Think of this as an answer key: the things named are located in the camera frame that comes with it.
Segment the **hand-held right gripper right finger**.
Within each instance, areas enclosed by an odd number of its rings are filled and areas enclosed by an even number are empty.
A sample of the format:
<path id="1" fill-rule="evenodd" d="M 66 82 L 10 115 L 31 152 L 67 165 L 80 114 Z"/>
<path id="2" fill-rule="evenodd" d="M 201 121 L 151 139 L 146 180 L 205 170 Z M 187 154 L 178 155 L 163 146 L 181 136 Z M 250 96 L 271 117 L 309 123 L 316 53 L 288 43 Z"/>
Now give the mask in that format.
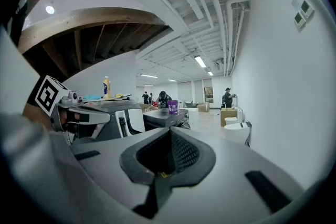
<path id="1" fill-rule="evenodd" d="M 220 135 L 183 132 L 208 144 L 216 163 L 198 185 L 173 188 L 157 212 L 159 223 L 254 223 L 269 217 L 270 210 L 245 176 L 251 170 L 261 171 L 291 200 L 303 193 L 292 176 L 246 145 Z"/>

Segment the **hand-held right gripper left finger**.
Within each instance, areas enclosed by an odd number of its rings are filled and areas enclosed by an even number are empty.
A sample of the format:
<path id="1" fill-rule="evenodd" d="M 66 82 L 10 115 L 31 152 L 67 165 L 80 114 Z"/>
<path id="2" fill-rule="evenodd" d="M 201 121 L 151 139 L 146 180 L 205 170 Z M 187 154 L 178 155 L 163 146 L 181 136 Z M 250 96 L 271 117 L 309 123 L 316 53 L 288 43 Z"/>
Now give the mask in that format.
<path id="1" fill-rule="evenodd" d="M 87 174 L 118 204 L 153 219 L 171 194 L 168 178 L 159 178 L 169 145 L 167 128 L 103 142 L 74 144 L 72 152 Z"/>

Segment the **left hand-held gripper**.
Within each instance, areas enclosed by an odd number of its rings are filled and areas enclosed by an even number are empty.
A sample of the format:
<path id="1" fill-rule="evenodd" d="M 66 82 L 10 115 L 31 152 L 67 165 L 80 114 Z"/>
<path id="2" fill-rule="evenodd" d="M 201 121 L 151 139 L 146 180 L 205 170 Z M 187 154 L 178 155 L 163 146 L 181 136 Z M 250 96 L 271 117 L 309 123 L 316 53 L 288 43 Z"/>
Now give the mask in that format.
<path id="1" fill-rule="evenodd" d="M 77 93 L 51 76 L 45 76 L 35 101 L 47 114 L 51 129 L 67 133 L 70 143 L 87 138 L 87 128 L 80 124 L 103 124 L 111 119 L 109 113 L 96 107 L 79 106 L 81 100 Z"/>

